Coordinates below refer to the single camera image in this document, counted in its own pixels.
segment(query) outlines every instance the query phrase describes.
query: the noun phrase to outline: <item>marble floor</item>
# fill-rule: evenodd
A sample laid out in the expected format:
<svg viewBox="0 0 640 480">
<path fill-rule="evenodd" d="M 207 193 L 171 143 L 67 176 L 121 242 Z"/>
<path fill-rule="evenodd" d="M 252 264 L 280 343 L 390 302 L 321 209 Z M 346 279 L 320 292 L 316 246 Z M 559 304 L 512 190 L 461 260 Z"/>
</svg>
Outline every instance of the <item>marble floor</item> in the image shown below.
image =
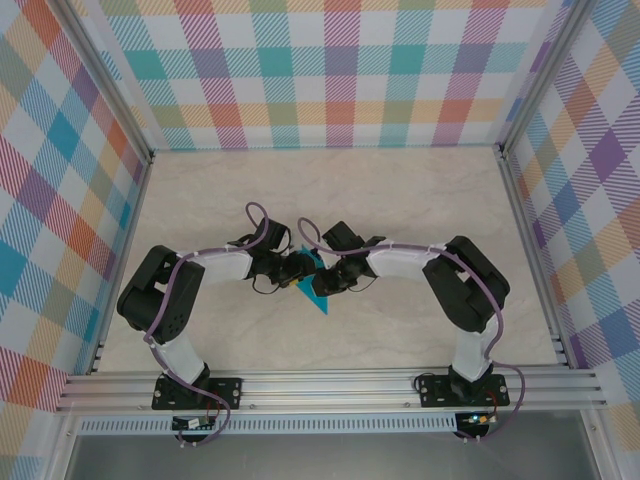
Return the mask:
<svg viewBox="0 0 640 480">
<path fill-rule="evenodd" d="M 487 147 L 159 154 L 125 269 L 129 280 L 157 244 L 220 246 L 253 227 L 246 202 L 295 227 L 344 220 L 367 239 L 429 244 L 470 237 L 511 284 L 496 360 L 555 363 L 515 221 Z M 202 288 L 187 331 L 211 369 L 448 365 L 455 328 L 424 284 L 382 278 L 329 299 L 322 313 L 292 287 L 258 295 L 249 282 Z M 157 370 L 142 334 L 117 314 L 101 371 Z"/>
</svg>

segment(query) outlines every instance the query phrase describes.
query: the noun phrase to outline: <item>purple cable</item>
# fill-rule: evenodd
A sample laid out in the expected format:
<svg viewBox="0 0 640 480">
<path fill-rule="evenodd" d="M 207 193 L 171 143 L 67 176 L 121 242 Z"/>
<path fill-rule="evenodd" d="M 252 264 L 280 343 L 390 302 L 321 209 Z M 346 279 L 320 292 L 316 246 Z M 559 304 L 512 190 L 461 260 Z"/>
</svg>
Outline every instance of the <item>purple cable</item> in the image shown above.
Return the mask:
<svg viewBox="0 0 640 480">
<path fill-rule="evenodd" d="M 153 343 L 153 340 L 152 340 L 152 335 L 156 331 L 156 329 L 158 328 L 158 325 L 162 321 L 162 317 L 163 317 L 165 311 L 167 310 L 167 304 L 169 303 L 169 297 L 171 296 L 171 290 L 173 290 L 173 285 L 174 285 L 174 283 L 176 281 L 176 276 L 178 275 L 178 270 L 180 270 L 180 267 L 182 267 L 182 265 L 184 265 L 184 263 L 187 260 L 189 260 L 189 259 L 191 259 L 193 257 L 199 256 L 199 255 L 209 255 L 209 254 L 214 254 L 214 253 L 227 253 L 227 252 L 241 252 L 241 251 L 249 250 L 250 248 L 258 245 L 264 239 L 264 237 L 267 234 L 267 231 L 269 230 L 269 216 L 267 215 L 267 211 L 265 210 L 265 208 L 262 205 L 260 205 L 259 203 L 256 203 L 256 202 L 249 202 L 249 203 L 247 203 L 245 205 L 245 212 L 247 213 L 247 216 L 249 217 L 249 220 L 251 221 L 251 223 L 256 228 L 258 228 L 258 224 L 256 223 L 256 221 L 254 220 L 253 216 L 251 215 L 251 212 L 249 211 L 250 207 L 257 207 L 262 212 L 262 215 L 263 215 L 263 218 L 264 218 L 264 226 L 263 226 L 262 232 L 260 233 L 258 238 L 256 240 L 254 240 L 253 242 L 248 243 L 247 245 L 243 245 L 242 247 L 207 248 L 207 249 L 204 249 L 204 250 L 199 250 L 197 252 L 188 253 L 188 254 L 184 255 L 182 258 L 180 258 L 180 260 L 178 260 L 176 265 L 173 267 L 173 270 L 171 271 L 171 276 L 169 277 L 169 281 L 167 282 L 167 288 L 165 290 L 164 297 L 162 298 L 162 303 L 160 304 L 160 309 L 158 310 L 158 314 L 156 315 L 156 318 L 153 320 L 153 323 L 151 324 L 151 326 L 147 330 L 147 333 L 143 337 L 143 340 L 147 344 L 149 344 L 149 346 L 151 347 L 151 353 L 153 354 L 153 357 L 156 359 L 156 361 L 160 364 L 160 367 L 165 372 L 165 375 L 169 376 L 169 378 L 171 378 L 173 381 L 179 383 L 183 387 L 188 388 L 189 390 L 192 390 L 192 391 L 194 391 L 194 392 L 196 392 L 196 393 L 198 393 L 200 395 L 204 395 L 206 397 L 209 397 L 209 398 L 215 400 L 216 402 L 220 403 L 225 408 L 225 410 L 227 412 L 226 418 L 225 418 L 224 422 L 222 423 L 222 425 L 220 426 L 220 428 L 218 428 L 218 430 L 213 432 L 211 435 L 208 435 L 204 440 L 198 442 L 197 444 L 189 443 L 189 445 L 192 445 L 193 447 L 195 447 L 196 445 L 205 445 L 205 444 L 211 442 L 212 440 L 215 440 L 216 438 L 218 438 L 220 436 L 222 431 L 225 428 L 227 428 L 227 425 L 229 424 L 229 420 L 231 419 L 231 407 L 229 407 L 229 404 L 223 398 L 219 397 L 218 395 L 215 395 L 213 393 L 207 392 L 206 390 L 202 390 L 200 388 L 194 387 L 193 385 L 191 385 L 191 384 L 185 382 L 184 380 L 182 380 L 174 372 L 172 372 L 169 369 L 169 366 L 164 362 L 164 360 L 162 360 L 162 357 L 160 357 L 160 354 L 157 352 L 157 350 L 155 348 L 155 344 Z M 184 440 L 182 438 L 182 432 L 178 433 L 178 438 L 182 442 L 184 442 Z"/>
<path fill-rule="evenodd" d="M 311 228 L 313 228 L 317 238 L 316 241 L 312 240 L 304 232 L 303 224 L 305 223 L 309 225 Z M 446 257 L 449 260 L 455 262 L 460 268 L 462 268 L 467 274 L 469 274 L 469 277 L 471 277 L 474 282 L 476 282 L 476 284 L 480 287 L 480 290 L 482 290 L 482 293 L 486 295 L 487 300 L 489 300 L 491 307 L 496 313 L 496 319 L 498 321 L 498 332 L 496 333 L 496 336 L 493 338 L 493 340 L 489 342 L 489 345 L 487 345 L 487 349 L 484 352 L 484 357 L 487 360 L 490 359 L 489 355 L 491 354 L 491 350 L 493 350 L 493 347 L 495 347 L 496 343 L 498 343 L 500 338 L 502 338 L 502 334 L 504 333 L 504 317 L 502 316 L 502 310 L 500 309 L 500 305 L 498 305 L 497 300 L 491 293 L 491 290 L 489 290 L 489 287 L 487 287 L 487 285 L 482 281 L 482 279 L 478 276 L 478 274 L 476 274 L 476 272 L 474 272 L 471 269 L 471 267 L 469 267 L 469 265 L 467 265 L 462 260 L 460 260 L 460 258 L 457 255 L 454 255 L 450 252 L 447 252 L 446 250 L 442 250 L 437 247 L 432 247 L 432 246 L 425 247 L 424 245 L 411 245 L 406 243 L 374 245 L 372 247 L 360 248 L 356 250 L 335 251 L 335 250 L 331 250 L 329 248 L 323 247 L 318 243 L 321 238 L 320 230 L 318 229 L 315 223 L 313 223 L 311 220 L 305 217 L 300 217 L 298 219 L 298 231 L 300 232 L 300 235 L 302 235 L 302 238 L 304 238 L 313 248 L 317 248 L 321 252 L 325 252 L 331 255 L 337 255 L 341 257 L 347 256 L 347 255 L 356 255 L 358 253 L 363 253 L 363 252 L 403 249 L 403 250 L 418 250 L 418 251 L 424 251 L 424 252 L 433 252 L 433 253 L 437 253 L 438 255 L 442 255 L 443 257 Z M 518 411 L 520 410 L 520 407 L 522 407 L 522 403 L 524 402 L 524 394 L 525 394 L 525 388 L 526 388 L 524 374 L 518 367 L 516 367 L 515 365 L 509 365 L 507 363 L 500 363 L 496 361 L 494 361 L 493 363 L 498 367 L 509 368 L 511 370 L 514 370 L 520 377 L 520 382 L 522 383 L 522 385 L 520 387 L 520 397 L 518 398 L 518 401 L 516 402 L 516 405 L 513 408 L 513 412 L 511 412 L 511 415 L 507 417 L 507 420 L 502 424 L 502 426 L 499 429 L 494 430 L 493 432 L 485 435 L 484 438 L 495 435 L 497 432 L 501 431 L 505 426 L 507 426 L 513 420 L 513 418 L 515 418 L 515 416 L 518 414 Z"/>
</svg>

